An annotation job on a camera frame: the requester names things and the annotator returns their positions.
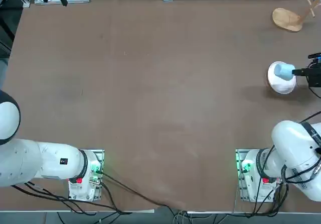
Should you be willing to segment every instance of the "floor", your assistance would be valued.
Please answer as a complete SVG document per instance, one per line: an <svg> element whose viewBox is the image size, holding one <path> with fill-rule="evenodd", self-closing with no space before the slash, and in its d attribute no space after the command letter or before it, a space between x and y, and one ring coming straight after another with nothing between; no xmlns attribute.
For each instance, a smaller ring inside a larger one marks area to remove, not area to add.
<svg viewBox="0 0 321 224"><path fill-rule="evenodd" d="M19 19L22 13L22 10L19 10L20 2L18 0L9 0L3 6L3 8L15 8L14 10L1 10L0 14L7 22L8 26L11 28L13 32L16 32ZM6 43L8 46L12 46L12 42L7 37L5 32L0 29L0 40ZM3 84L5 79L5 72L8 65L8 58L9 56L6 53L0 51L0 88ZM98 213L96 216L85 216L85 215L78 215L75 213L70 212L62 212L61 218L65 224L91 224L98 221L100 218L108 215L109 212L102 212ZM216 218L216 223L223 218L224 214L219 214ZM196 219L193 221L194 224L206 224L206 223L213 223L215 215L212 215L206 219ZM107 218L102 221L102 223L110 223L114 219L113 217ZM251 219L247 219L244 217L232 217L229 216L224 219L224 224L231 224L231 223L271 223L273 221L275 224L282 224L282 223L291 223L291 224L299 224L299 223L320 223L321 215L319 214L279 214L278 216L270 219L269 217L253 217ZM31 213L24 213L24 212L1 212L0 213L0 223L3 224L56 224L61 223L58 215L56 212L31 212ZM173 216L166 208L159 208L155 210L155 213L133 213L128 216L121 216L117 219L114 223L130 223L130 224L161 224L161 223L174 223Z"/></svg>

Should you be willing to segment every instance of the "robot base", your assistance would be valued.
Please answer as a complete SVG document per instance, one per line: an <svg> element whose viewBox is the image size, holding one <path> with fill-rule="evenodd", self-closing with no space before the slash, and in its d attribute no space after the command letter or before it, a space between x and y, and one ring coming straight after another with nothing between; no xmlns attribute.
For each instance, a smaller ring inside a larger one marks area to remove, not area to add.
<svg viewBox="0 0 321 224"><path fill-rule="evenodd" d="M255 202L256 200L257 188L260 181L260 175L256 168L256 156L258 152L258 149L237 149L235 152L240 196L244 201ZM261 180L257 202L262 202L275 187L276 181L273 183L264 183L263 180ZM275 191L270 194L265 202L273 202L274 193Z"/></svg>
<svg viewBox="0 0 321 224"><path fill-rule="evenodd" d="M85 176L77 183L68 181L69 199L82 201L95 201L101 199L100 181L102 174L95 171L103 171L104 150L83 150L87 155L88 165Z"/></svg>

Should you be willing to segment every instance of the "wooden object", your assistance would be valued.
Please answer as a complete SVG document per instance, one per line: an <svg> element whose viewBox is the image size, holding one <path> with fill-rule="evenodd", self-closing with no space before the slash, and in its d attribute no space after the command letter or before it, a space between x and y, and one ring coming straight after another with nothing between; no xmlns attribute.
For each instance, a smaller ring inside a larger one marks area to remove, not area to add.
<svg viewBox="0 0 321 224"><path fill-rule="evenodd" d="M302 16L284 8L276 8L272 13L273 22L278 27L286 29L290 32L300 31L303 27L303 22L305 18L309 15L309 13L311 13L312 16L315 17L313 8L315 8L318 5L318 2L320 0L315 0L312 4L310 0L307 1L310 6Z"/></svg>
<svg viewBox="0 0 321 224"><path fill-rule="evenodd" d="M315 14L314 14L313 9L310 8L310 12L311 12L312 17L314 18L314 17L315 17Z"/></svg>

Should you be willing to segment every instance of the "label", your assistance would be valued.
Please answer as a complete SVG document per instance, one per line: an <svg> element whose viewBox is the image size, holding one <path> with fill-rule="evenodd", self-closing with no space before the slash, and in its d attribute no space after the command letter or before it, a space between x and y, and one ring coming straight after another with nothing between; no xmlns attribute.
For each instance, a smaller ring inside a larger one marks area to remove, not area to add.
<svg viewBox="0 0 321 224"><path fill-rule="evenodd" d="M61 165L67 165L68 164L68 159L67 158L60 158L60 164Z"/></svg>
<svg viewBox="0 0 321 224"><path fill-rule="evenodd" d="M296 175L297 173L299 173L295 168L292 169L293 173ZM293 178L295 180L295 182L299 182L299 181L303 181L303 179L301 178L301 176L298 176L296 178ZM301 187L302 189L307 189L307 184L306 183L300 183L297 184L299 187Z"/></svg>

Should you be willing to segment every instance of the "white device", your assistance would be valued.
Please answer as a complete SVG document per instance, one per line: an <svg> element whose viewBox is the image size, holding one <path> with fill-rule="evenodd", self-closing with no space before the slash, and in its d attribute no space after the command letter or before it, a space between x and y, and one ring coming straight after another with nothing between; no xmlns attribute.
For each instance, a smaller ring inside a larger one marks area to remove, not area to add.
<svg viewBox="0 0 321 224"><path fill-rule="evenodd" d="M258 201L276 187L278 181L312 168L298 177L290 179L309 199L321 201L320 155L316 149L321 147L321 123L310 125L293 121L281 121L272 131L274 149L262 169L270 149L250 150L241 168L247 185L250 201L255 201L258 184L261 180Z"/></svg>
<svg viewBox="0 0 321 224"><path fill-rule="evenodd" d="M66 144L14 139L20 122L17 102L0 90L0 187L33 178L68 179L69 198L99 199L95 193L101 175L95 171L102 170L102 163L93 151Z"/></svg>
<svg viewBox="0 0 321 224"><path fill-rule="evenodd" d="M271 88L280 94L291 93L296 86L296 77L292 75L295 67L284 62L273 62L267 71L267 80Z"/></svg>

